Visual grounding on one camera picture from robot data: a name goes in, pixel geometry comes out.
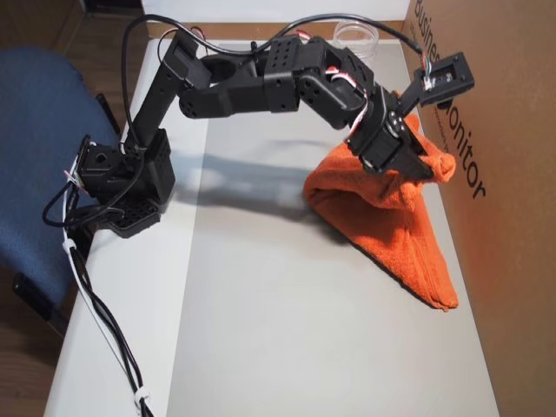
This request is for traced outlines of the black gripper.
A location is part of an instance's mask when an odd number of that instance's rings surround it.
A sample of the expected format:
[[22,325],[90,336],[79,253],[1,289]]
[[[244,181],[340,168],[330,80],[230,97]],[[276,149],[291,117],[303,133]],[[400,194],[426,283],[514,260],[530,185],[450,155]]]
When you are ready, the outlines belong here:
[[431,180],[431,167],[419,155],[426,155],[420,120],[406,119],[410,146],[400,132],[400,115],[394,97],[379,84],[369,98],[369,108],[348,140],[348,147],[370,174],[395,171],[407,180]]

